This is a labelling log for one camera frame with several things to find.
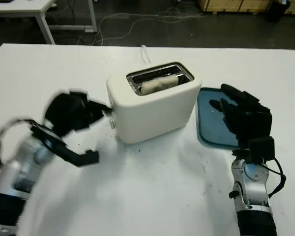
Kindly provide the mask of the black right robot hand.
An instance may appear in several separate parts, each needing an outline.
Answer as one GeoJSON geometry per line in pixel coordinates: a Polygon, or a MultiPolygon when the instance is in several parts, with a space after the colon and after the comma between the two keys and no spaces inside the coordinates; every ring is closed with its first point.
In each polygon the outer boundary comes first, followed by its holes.
{"type": "Polygon", "coordinates": [[[211,99],[209,104],[223,114],[223,122],[235,134],[239,148],[248,148],[251,139],[270,136],[272,114],[269,108],[248,92],[228,84],[222,84],[220,89],[236,104],[224,98],[211,99]]]}

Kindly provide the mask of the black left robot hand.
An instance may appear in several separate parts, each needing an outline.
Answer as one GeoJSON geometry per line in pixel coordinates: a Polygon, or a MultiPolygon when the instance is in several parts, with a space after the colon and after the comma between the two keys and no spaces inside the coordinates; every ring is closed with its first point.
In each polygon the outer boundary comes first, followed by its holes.
{"type": "Polygon", "coordinates": [[[106,104],[90,100],[85,92],[61,92],[47,107],[43,124],[57,136],[64,137],[73,130],[89,128],[112,111],[106,104]]]}

